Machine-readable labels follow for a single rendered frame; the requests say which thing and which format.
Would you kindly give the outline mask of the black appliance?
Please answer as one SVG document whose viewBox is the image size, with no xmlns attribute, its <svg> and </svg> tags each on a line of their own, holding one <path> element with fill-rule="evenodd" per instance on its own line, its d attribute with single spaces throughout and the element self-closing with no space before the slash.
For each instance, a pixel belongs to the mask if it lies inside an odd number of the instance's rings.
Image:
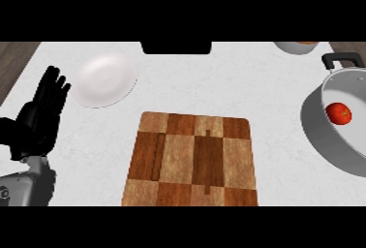
<svg viewBox="0 0 366 248">
<path fill-rule="evenodd" d="M 147 54 L 194 54 L 207 55 L 212 51 L 212 42 L 144 42 Z"/>
</svg>

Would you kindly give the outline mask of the white plate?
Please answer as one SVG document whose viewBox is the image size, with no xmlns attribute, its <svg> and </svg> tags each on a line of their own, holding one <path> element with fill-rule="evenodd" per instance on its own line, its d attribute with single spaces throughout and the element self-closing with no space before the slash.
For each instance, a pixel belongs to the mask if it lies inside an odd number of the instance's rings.
<svg viewBox="0 0 366 248">
<path fill-rule="evenodd" d="M 119 52 L 92 57 L 79 67 L 71 80 L 71 94 L 88 108 L 99 109 L 119 103 L 138 82 L 138 66 Z"/>
</svg>

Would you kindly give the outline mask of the grey metal pot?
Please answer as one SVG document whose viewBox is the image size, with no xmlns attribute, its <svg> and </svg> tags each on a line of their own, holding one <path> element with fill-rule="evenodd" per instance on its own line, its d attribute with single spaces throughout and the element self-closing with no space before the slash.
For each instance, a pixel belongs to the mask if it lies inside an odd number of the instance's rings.
<svg viewBox="0 0 366 248">
<path fill-rule="evenodd" d="M 366 177 L 366 64 L 356 52 L 327 53 L 322 62 L 331 73 L 303 102 L 303 130 L 328 162 Z"/>
</svg>

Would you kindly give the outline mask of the red tomato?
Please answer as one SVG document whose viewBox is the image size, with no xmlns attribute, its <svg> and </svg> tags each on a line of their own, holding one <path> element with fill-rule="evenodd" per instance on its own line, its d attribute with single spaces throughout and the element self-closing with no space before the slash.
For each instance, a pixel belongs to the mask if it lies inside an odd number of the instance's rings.
<svg viewBox="0 0 366 248">
<path fill-rule="evenodd" d="M 346 125 L 352 121 L 352 111 L 346 104 L 331 103 L 327 106 L 327 113 L 331 122 L 337 125 Z"/>
</svg>

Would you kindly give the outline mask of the grey bowl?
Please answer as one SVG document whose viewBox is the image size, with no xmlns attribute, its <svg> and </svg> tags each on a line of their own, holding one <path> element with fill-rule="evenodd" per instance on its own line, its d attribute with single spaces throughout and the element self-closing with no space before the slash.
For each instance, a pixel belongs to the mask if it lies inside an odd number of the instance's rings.
<svg viewBox="0 0 366 248">
<path fill-rule="evenodd" d="M 318 42 L 277 42 L 277 47 L 288 54 L 305 55 L 318 46 Z"/>
</svg>

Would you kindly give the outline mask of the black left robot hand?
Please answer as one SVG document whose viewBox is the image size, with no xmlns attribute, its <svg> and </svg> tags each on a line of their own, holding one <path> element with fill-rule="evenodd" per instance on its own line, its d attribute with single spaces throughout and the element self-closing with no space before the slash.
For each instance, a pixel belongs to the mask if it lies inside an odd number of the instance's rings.
<svg viewBox="0 0 366 248">
<path fill-rule="evenodd" d="M 0 117 L 0 145 L 9 146 L 12 161 L 46 156 L 54 150 L 70 89 L 61 69 L 49 66 L 18 118 Z"/>
</svg>

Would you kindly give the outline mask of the wooden checkered cutting board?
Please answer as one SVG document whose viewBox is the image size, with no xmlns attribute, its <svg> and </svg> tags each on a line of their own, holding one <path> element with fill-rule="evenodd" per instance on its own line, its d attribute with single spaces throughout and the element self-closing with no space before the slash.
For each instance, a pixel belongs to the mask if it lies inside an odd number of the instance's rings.
<svg viewBox="0 0 366 248">
<path fill-rule="evenodd" d="M 142 113 L 125 206 L 256 206 L 246 118 Z"/>
</svg>

